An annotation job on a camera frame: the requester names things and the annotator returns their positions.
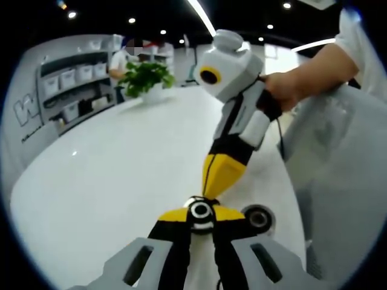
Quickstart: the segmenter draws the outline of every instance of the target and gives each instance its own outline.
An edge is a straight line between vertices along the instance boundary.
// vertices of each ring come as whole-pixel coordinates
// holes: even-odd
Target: ceiling
[[[215,29],[238,31],[251,43],[265,42],[296,47],[338,32],[339,5],[320,11],[299,1],[284,0],[199,0]],[[179,46],[187,34],[192,45],[210,43],[211,36],[186,0],[65,0],[68,10],[78,14],[69,20],[56,0],[28,1],[16,24],[23,34],[23,46],[31,47],[49,39],[74,34],[108,33],[136,35],[156,40],[164,37]],[[129,18],[136,18],[129,24]],[[167,34],[160,35],[165,29]]]

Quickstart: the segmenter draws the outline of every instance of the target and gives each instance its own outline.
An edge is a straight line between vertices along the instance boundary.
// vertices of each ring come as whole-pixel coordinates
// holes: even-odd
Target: white tabletop
[[[146,237],[161,214],[200,194],[222,104],[197,87],[173,92],[163,103],[128,101],[83,122],[42,152],[16,183],[16,229],[59,289],[96,279],[104,262]],[[269,207],[276,217],[274,240],[305,267],[301,217],[274,134],[268,131],[246,174],[220,200],[239,210]],[[192,251],[185,289],[215,289],[210,237],[194,237],[192,246],[200,251]]]

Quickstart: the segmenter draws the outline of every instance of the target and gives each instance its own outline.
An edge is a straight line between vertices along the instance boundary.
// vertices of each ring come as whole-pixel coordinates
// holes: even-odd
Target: ceiling light strip
[[[208,18],[206,12],[204,12],[202,6],[198,2],[198,0],[187,0],[188,3],[192,6],[193,9],[195,9],[196,13],[198,13],[198,16],[203,21],[205,26],[207,27],[209,33],[212,37],[215,36],[215,28],[213,27],[210,19]]]
[[[311,48],[311,47],[318,47],[319,45],[332,44],[335,41],[336,41],[335,38],[324,39],[324,40],[308,43],[305,45],[301,45],[300,47],[295,47],[292,49],[292,51],[296,53],[297,51],[307,50],[308,48]]]

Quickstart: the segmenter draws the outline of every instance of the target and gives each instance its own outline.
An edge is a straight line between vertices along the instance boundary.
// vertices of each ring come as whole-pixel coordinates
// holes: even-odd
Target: white pot
[[[162,90],[163,90],[163,84],[157,83],[148,92],[142,94],[141,98],[146,104],[158,103],[162,100],[162,96],[161,96]]]

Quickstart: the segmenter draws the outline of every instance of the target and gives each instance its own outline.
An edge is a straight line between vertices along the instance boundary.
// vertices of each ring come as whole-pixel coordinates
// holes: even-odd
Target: robotic arm
[[[328,285],[309,276],[300,259],[256,229],[245,216],[216,200],[244,173],[270,122],[281,109],[259,80],[263,64],[243,39],[218,30],[196,79],[224,103],[223,116],[204,163],[203,197],[159,217],[148,238],[137,238],[110,258],[103,274],[70,290],[182,290],[190,263],[191,234],[211,234],[225,290],[315,289]]]
[[[204,53],[195,71],[197,82],[224,103],[204,162],[203,196],[208,199],[217,198],[237,182],[270,122],[282,114],[259,79],[262,61],[243,44],[247,43],[237,33],[216,31],[212,48]]]

